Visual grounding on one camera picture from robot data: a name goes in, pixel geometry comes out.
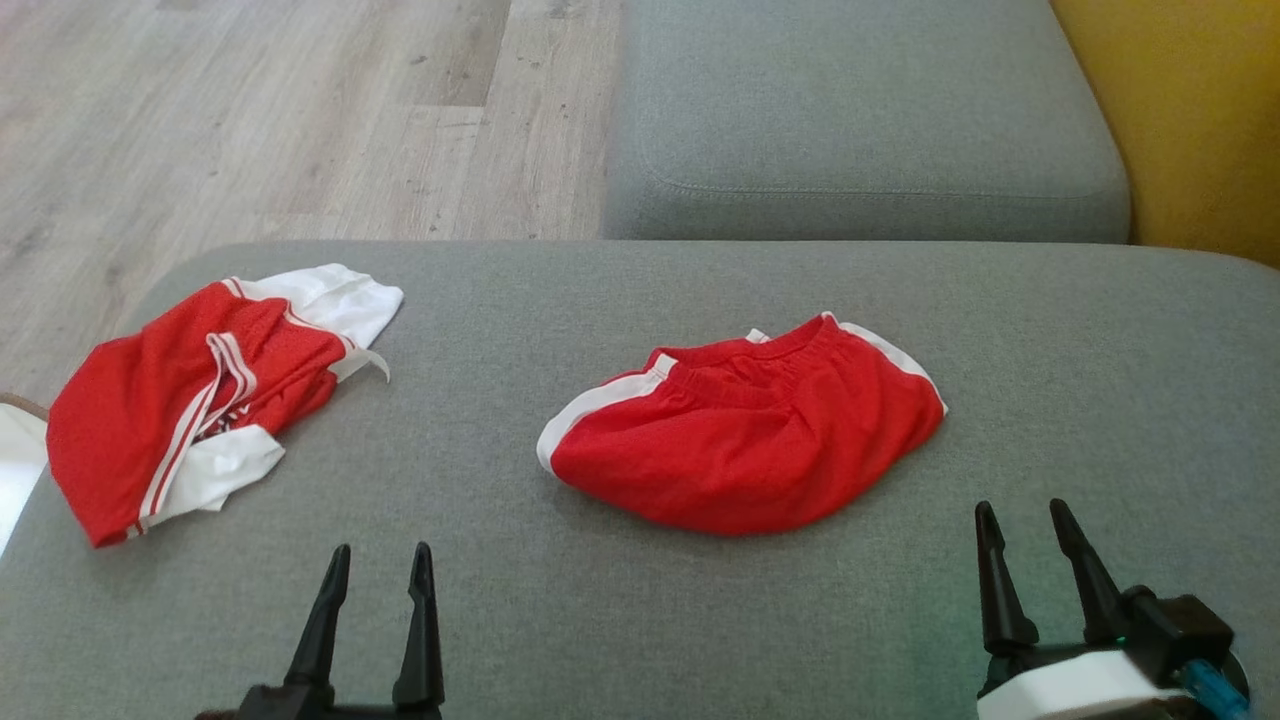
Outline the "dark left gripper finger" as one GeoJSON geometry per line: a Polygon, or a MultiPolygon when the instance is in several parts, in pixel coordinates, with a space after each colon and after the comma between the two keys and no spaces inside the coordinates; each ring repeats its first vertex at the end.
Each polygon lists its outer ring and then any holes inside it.
{"type": "Polygon", "coordinates": [[[330,559],[316,593],[294,656],[285,674],[285,684],[306,685],[332,693],[330,673],[337,639],[337,623],[346,602],[349,582],[351,547],[339,544],[330,559]]]}
{"type": "Polygon", "coordinates": [[[417,543],[410,573],[410,632],[392,698],[399,714],[438,714],[445,702],[433,552],[417,543]]]}

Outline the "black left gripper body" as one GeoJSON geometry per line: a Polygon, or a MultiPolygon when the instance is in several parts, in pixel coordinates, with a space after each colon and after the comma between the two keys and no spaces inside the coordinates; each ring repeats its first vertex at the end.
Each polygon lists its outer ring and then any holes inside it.
{"type": "Polygon", "coordinates": [[[311,685],[252,685],[236,708],[207,708],[195,720],[443,720],[442,691],[390,705],[337,705],[311,685]]]}

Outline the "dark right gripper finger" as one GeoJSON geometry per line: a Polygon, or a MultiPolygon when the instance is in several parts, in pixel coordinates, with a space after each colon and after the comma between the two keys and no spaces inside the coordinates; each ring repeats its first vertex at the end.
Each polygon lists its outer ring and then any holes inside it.
{"type": "Polygon", "coordinates": [[[1083,638],[1087,644],[1119,643],[1128,635],[1129,621],[1121,610],[1123,593],[1110,571],[1085,537],[1068,502],[1050,501],[1055,534],[1071,571],[1084,620],[1083,638]]]}
{"type": "Polygon", "coordinates": [[[1039,642],[1038,628],[1023,610],[1005,559],[1004,533],[988,501],[975,506],[975,542],[986,652],[1014,656],[1033,648],[1039,642]]]}

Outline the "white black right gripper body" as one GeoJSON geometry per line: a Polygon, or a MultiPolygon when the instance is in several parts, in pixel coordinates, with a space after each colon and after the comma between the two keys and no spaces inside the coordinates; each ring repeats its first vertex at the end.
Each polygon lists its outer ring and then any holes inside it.
{"type": "Polygon", "coordinates": [[[1201,703],[1135,643],[996,643],[978,720],[1201,720],[1201,703]]]}

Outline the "red white striped jersey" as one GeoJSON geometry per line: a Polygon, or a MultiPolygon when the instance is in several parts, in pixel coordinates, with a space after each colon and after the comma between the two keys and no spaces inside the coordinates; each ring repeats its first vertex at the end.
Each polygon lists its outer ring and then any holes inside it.
{"type": "Polygon", "coordinates": [[[216,512],[284,457],[282,437],[372,366],[404,292],[332,263],[215,281],[95,347],[55,398],[47,459],[88,543],[216,512]]]}

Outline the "red shorts with white stripes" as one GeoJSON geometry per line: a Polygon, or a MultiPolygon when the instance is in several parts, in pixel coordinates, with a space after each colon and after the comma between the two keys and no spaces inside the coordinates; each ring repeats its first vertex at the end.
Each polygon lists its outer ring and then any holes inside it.
{"type": "Polygon", "coordinates": [[[914,357],[820,313],[794,329],[654,348],[543,428],[540,465],[648,521],[763,536],[831,516],[948,414],[914,357]]]}

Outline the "large grey sofa seat cushion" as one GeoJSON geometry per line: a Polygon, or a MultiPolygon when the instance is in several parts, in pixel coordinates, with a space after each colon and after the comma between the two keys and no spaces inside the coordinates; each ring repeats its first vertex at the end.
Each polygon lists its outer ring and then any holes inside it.
{"type": "Polygon", "coordinates": [[[1280,720],[1280,272],[1069,243],[242,243],[163,277],[343,263],[406,302],[361,373],[220,512],[92,550],[42,479],[0,556],[0,720],[192,720],[278,683],[333,550],[332,680],[385,705],[435,559],[445,720],[969,720],[986,678],[974,507],[1046,643],[1082,614],[1050,519],[1120,587],[1197,594],[1280,720]],[[553,480],[535,442],[658,345],[820,311],[915,357],[950,413],[809,529],[716,539],[553,480]]]}

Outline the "white round object brown rim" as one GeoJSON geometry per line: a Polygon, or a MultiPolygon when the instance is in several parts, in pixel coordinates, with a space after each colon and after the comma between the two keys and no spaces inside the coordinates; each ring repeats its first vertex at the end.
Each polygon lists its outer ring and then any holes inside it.
{"type": "Polygon", "coordinates": [[[47,466],[47,409],[0,393],[0,557],[47,466]]]}

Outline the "small grey sofa cushion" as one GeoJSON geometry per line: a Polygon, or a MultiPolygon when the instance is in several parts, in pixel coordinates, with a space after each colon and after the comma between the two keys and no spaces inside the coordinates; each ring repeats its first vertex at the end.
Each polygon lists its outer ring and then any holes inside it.
{"type": "Polygon", "coordinates": [[[1125,243],[1050,0],[625,0],[612,240],[1125,243]]]}

